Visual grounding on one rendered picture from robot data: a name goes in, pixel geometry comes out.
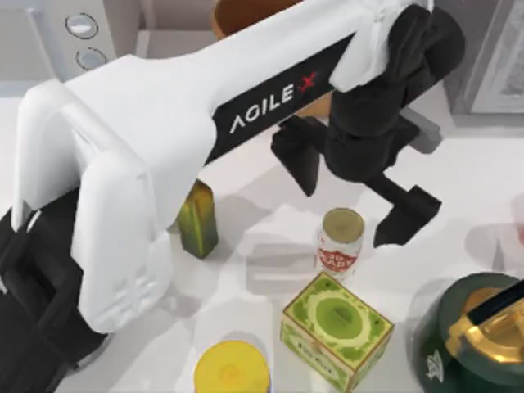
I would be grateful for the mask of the grey cabinet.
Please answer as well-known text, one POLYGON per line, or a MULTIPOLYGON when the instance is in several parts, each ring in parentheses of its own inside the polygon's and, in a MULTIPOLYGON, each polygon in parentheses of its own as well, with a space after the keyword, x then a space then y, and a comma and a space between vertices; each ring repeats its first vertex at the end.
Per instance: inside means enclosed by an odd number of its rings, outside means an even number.
POLYGON ((466 52, 444 82, 455 115, 524 115, 524 0, 440 0, 466 52))

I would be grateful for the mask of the red and white can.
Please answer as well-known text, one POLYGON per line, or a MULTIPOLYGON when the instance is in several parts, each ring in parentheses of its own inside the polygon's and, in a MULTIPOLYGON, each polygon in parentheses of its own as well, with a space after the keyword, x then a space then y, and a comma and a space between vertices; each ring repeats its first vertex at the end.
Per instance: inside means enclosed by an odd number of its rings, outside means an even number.
POLYGON ((355 210, 329 210, 318 227, 315 268, 337 279, 351 275, 362 249, 364 229, 364 220, 355 210))

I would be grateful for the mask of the dark green and gold pot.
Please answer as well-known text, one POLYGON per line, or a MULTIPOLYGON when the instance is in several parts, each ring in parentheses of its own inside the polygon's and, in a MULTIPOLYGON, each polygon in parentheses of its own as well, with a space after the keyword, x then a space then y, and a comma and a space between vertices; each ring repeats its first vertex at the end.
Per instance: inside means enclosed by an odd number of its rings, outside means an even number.
POLYGON ((411 360, 423 393, 524 393, 524 279, 454 282, 415 330, 411 360))

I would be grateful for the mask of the grey microwave knob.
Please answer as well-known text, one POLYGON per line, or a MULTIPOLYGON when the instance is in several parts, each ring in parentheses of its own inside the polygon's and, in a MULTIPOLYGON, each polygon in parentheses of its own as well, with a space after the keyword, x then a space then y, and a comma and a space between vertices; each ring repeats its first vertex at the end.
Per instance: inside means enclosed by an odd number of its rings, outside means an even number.
POLYGON ((75 60, 77 65, 85 71, 94 70, 108 62, 106 55, 94 47, 78 50, 75 60))
POLYGON ((70 34, 80 39, 91 39, 98 33, 96 20, 86 13, 67 16, 65 27, 70 34))

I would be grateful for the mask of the yellow can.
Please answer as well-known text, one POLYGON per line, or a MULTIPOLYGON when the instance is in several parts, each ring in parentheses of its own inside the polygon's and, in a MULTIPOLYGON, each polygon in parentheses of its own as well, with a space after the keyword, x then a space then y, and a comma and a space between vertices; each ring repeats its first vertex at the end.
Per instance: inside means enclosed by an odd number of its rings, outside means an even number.
POLYGON ((251 343, 220 341, 208 348, 193 372, 194 393, 270 393, 270 370, 251 343))

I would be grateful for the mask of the pale microwave oven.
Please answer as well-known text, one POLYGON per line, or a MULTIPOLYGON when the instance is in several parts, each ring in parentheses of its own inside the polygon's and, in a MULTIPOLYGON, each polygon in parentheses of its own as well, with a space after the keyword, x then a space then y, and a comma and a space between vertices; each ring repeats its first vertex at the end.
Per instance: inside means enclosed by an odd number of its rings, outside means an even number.
POLYGON ((81 49, 94 47, 108 62, 133 53, 141 23, 140 0, 0 0, 0 97, 87 72, 75 60, 81 49), (96 20, 93 38, 76 38, 66 29, 66 17, 79 13, 96 20))

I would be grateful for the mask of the pale grey rounded box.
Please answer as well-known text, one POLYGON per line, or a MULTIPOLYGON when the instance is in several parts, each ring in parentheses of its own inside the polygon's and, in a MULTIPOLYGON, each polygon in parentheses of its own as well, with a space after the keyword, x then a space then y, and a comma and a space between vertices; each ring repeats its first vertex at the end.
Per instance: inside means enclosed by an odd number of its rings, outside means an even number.
POLYGON ((432 154, 443 140, 440 126, 409 107, 404 108, 401 115, 418 129, 409 145, 422 154, 432 154))

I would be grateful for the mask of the green and cream box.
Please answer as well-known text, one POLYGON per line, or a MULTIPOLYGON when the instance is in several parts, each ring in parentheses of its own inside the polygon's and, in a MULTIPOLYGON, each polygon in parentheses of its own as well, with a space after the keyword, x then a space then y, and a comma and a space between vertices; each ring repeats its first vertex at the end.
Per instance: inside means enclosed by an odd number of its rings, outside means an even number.
POLYGON ((383 356, 394 327, 321 272, 283 310, 280 337, 339 393, 352 393, 383 356))

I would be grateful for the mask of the green and yellow carton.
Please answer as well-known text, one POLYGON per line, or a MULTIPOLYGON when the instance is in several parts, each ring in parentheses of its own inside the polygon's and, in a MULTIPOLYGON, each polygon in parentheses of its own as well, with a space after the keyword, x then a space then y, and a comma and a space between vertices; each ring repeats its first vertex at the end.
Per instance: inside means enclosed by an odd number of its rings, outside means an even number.
POLYGON ((200 179, 187 195, 177 224, 183 249, 199 259, 206 258, 218 244, 214 194, 200 179))

